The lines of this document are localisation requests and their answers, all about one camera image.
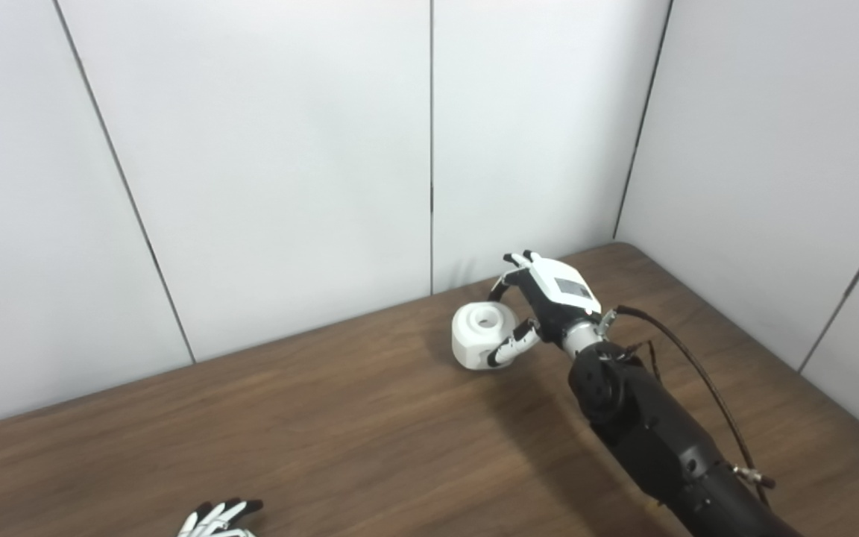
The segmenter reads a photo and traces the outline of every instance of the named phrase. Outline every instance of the brown wooden tabletop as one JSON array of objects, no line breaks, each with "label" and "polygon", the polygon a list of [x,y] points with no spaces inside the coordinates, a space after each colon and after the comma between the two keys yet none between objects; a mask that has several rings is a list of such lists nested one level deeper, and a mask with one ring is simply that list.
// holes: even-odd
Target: brown wooden tabletop
[{"label": "brown wooden tabletop", "polygon": [[[603,308],[654,314],[701,357],[808,536],[859,536],[859,422],[629,245],[566,259]],[[539,346],[471,373],[450,319],[465,286],[0,421],[0,535],[169,536],[204,500],[259,497],[259,537],[686,535],[588,430],[570,360]],[[528,314],[518,292],[506,302]],[[665,384],[737,449],[701,380],[654,339]]]}]

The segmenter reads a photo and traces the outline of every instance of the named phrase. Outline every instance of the wire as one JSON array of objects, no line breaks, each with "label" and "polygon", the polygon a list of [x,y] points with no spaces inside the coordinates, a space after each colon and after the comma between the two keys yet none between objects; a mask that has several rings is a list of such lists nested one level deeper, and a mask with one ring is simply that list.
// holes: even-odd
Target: wire
[{"label": "wire", "polygon": [[655,375],[655,380],[658,381],[658,384],[661,384],[661,371],[658,370],[658,361],[655,360],[655,345],[652,344],[652,340],[649,339],[645,341],[648,344],[648,356],[652,358],[652,374]]},{"label": "wire", "polygon": [[634,345],[625,347],[625,356],[630,357],[632,354],[635,354],[638,349],[641,349],[642,345],[648,345],[648,357],[652,363],[652,374],[655,375],[655,380],[658,381],[658,384],[661,384],[661,370],[658,370],[658,361],[655,361],[655,345],[652,345],[651,339],[644,341],[644,343],[635,343]]},{"label": "wire", "polygon": [[[618,306],[614,311],[620,315],[629,315],[631,317],[638,317],[653,326],[657,327],[657,329],[661,330],[661,333],[665,334],[668,339],[671,339],[671,342],[678,347],[678,350],[685,355],[685,358],[688,359],[688,362],[691,363],[692,367],[695,368],[695,371],[698,371],[699,377],[705,381],[705,386],[708,387],[708,391],[711,392],[711,397],[714,398],[715,402],[718,403],[718,408],[722,411],[722,414],[725,415],[725,420],[731,429],[731,434],[734,435],[734,439],[737,442],[737,449],[740,450],[740,455],[744,458],[744,463],[746,463],[749,468],[756,468],[754,466],[754,458],[751,456],[750,450],[747,448],[747,443],[744,441],[744,436],[740,434],[740,429],[737,428],[737,424],[734,421],[733,415],[731,415],[731,411],[725,404],[725,400],[722,398],[722,394],[718,391],[718,388],[715,386],[715,383],[711,381],[711,377],[708,376],[708,371],[705,371],[705,368],[702,367],[702,363],[698,361],[698,358],[688,350],[688,347],[685,347],[685,344],[682,343],[681,339],[678,339],[678,336],[675,336],[675,333],[672,333],[672,330],[669,330],[664,324],[661,323],[655,317],[650,316],[648,313],[642,312],[642,310],[636,310],[635,308],[630,308],[628,306]],[[766,507],[770,507],[770,503],[767,502],[767,494],[764,493],[764,487],[761,487],[760,483],[755,483],[755,489],[758,492],[758,497]]]}]

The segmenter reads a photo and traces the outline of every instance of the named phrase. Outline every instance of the white robotic hand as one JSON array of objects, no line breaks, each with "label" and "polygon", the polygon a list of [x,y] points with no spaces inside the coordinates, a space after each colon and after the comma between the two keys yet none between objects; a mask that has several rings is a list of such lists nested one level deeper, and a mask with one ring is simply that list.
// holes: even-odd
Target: white robotic hand
[{"label": "white robotic hand", "polygon": [[188,515],[177,537],[256,537],[248,530],[231,528],[243,516],[263,507],[260,500],[241,500],[238,497],[211,506],[202,503]]},{"label": "white robotic hand", "polygon": [[515,268],[495,282],[488,301],[499,302],[506,290],[518,286],[535,319],[516,327],[512,337],[494,351],[492,367],[527,351],[538,339],[556,344],[575,357],[575,351],[604,337],[597,330],[602,323],[601,305],[579,271],[534,251],[506,254],[503,259]]}]

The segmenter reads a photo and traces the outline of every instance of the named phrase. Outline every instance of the cable connector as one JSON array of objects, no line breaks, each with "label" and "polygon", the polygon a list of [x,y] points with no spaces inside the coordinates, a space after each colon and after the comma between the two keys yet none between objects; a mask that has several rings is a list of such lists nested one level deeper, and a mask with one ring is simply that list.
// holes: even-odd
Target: cable connector
[{"label": "cable connector", "polygon": [[744,482],[751,483],[751,485],[760,485],[765,489],[774,489],[774,487],[778,485],[776,480],[771,479],[754,468],[734,466],[731,468],[731,471],[733,471],[736,476],[743,479]]}]

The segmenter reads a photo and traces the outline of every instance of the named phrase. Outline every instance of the black robotic arm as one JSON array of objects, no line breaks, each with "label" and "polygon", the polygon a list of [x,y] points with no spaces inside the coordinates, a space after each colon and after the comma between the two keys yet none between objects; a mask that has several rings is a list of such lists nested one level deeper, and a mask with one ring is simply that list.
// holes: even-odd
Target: black robotic arm
[{"label": "black robotic arm", "polygon": [[[694,537],[800,537],[742,479],[765,486],[773,482],[727,462],[705,428],[634,351],[607,340],[617,310],[601,315],[599,302],[574,268],[529,251],[505,259],[517,268],[499,278],[488,299],[498,301],[510,286],[518,286],[535,319],[524,321],[492,351],[491,366],[521,353],[523,347],[514,343],[528,332],[569,353],[569,387],[590,428],[638,487],[667,506]],[[507,358],[497,363],[497,357]],[[710,382],[709,387],[723,404]]]}]

